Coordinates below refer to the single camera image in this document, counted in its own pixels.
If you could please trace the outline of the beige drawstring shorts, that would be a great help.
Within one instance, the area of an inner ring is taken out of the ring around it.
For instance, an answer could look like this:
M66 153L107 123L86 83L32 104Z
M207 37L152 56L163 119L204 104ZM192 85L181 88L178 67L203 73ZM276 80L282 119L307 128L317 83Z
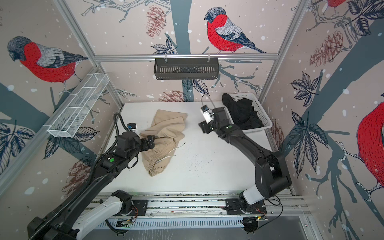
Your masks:
M155 137L154 148L142 152L144 168L151 177L162 173L171 158L176 156L179 142L185 137L183 131L187 117L186 113L158 110L151 127L140 133L142 138Z

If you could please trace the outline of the white plastic laundry basket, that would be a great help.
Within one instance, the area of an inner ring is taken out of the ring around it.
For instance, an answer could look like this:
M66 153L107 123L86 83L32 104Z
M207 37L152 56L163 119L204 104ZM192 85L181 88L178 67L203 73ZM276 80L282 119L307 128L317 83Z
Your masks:
M265 125L262 128L257 128L257 129L251 129L251 130L243 130L245 133L253 133L253 132L259 132L259 131L264 131L266 129L269 129L272 127L272 121L268 117L266 111L263 109L262 105L259 103L257 97L252 94L252 93L243 93L243 94L229 94L233 100L238 101L240 99L246 98L251 101L253 101L253 107L255 111L257 111L259 118L262 120L262 123ZM228 115L230 117L230 120L232 121L232 124L234 124L232 117L228 111Z

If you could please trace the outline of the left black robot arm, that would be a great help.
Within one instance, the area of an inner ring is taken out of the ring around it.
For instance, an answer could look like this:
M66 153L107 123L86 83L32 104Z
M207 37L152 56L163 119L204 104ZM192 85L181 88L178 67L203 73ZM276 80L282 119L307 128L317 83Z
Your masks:
M101 205L84 214L94 198L141 152L153 149L155 136L140 138L133 131L118 136L112 146L91 168L87 180L68 199L44 218L36 217L28 224L30 240L81 240L99 224L116 214L129 215L134 209L132 196L117 190Z

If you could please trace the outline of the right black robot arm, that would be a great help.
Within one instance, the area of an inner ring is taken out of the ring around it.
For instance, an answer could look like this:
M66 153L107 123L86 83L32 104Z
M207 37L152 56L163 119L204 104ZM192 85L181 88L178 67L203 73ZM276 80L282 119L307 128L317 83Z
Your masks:
M205 134L215 132L219 138L241 151L255 167L255 183L239 196L240 209L251 213L257 203L269 199L292 185L285 158L279 152L263 148L243 130L231 124L224 107L210 109L204 105L205 120L199 123Z

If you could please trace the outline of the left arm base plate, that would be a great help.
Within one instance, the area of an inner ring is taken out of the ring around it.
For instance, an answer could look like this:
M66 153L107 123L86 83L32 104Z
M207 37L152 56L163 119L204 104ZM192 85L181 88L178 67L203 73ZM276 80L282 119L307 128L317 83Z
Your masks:
M113 217L143 217L146 215L148 200L124 200L119 211Z

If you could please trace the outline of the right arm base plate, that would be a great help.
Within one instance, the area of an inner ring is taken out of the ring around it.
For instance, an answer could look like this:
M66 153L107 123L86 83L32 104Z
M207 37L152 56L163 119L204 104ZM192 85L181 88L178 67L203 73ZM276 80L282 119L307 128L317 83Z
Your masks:
M267 210L264 201L256 202L252 205L243 199L226 199L223 210L228 215L266 215Z

